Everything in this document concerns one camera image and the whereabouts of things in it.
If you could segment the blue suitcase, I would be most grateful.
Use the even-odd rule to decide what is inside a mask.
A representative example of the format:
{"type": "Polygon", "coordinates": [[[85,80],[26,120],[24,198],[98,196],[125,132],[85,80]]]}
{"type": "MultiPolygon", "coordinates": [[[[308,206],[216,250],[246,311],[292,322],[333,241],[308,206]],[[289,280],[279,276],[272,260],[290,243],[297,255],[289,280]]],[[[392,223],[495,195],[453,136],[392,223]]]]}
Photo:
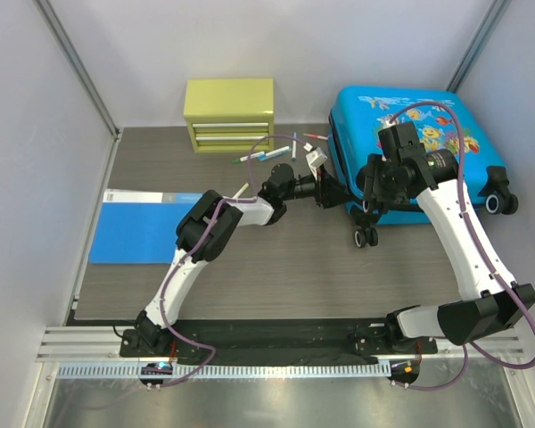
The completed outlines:
{"type": "Polygon", "coordinates": [[[426,223],[416,195],[459,172],[476,210],[490,215],[518,210],[504,162],[453,93],[346,86],[329,124],[328,146],[359,248],[378,244],[376,225],[426,223]]]}

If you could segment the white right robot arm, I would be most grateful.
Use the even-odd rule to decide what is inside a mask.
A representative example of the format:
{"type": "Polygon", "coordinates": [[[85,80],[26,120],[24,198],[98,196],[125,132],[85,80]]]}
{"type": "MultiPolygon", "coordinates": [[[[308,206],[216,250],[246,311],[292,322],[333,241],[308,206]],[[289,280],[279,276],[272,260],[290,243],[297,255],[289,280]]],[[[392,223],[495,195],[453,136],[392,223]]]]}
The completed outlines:
{"type": "Polygon", "coordinates": [[[513,327],[535,302],[531,284],[519,284],[501,263],[469,199],[456,156],[428,152],[411,122],[378,133],[381,154],[362,169],[363,210],[380,216],[396,202],[415,201],[432,223],[455,274],[460,299],[400,309],[388,316],[386,346],[407,351],[417,337],[444,337],[465,345],[513,327]]]}

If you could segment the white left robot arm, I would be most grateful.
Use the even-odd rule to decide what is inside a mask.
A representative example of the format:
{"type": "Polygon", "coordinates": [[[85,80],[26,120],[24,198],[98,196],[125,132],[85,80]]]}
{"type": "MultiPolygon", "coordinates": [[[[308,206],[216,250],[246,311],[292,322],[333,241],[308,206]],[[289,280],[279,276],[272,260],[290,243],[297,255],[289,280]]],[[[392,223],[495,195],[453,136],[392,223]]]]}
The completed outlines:
{"type": "Polygon", "coordinates": [[[286,213],[286,202],[313,198],[332,208],[350,198],[346,185],[321,166],[314,174],[296,177],[289,164],[272,168],[269,178],[252,198],[227,198],[209,190],[177,226],[177,240],[169,271],[154,298],[139,313],[135,331],[144,350],[158,357],[170,349],[179,310],[195,279],[226,248],[242,226],[270,226],[286,213]]]}

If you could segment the blue white box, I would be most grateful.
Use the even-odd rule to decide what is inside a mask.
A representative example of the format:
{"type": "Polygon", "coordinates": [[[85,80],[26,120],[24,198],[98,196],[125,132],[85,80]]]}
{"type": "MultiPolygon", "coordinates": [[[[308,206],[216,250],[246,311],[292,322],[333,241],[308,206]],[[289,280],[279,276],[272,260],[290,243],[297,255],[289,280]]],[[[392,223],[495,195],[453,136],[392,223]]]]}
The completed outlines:
{"type": "Polygon", "coordinates": [[[171,263],[176,229],[198,193],[107,189],[88,261],[96,265],[171,263]]]}

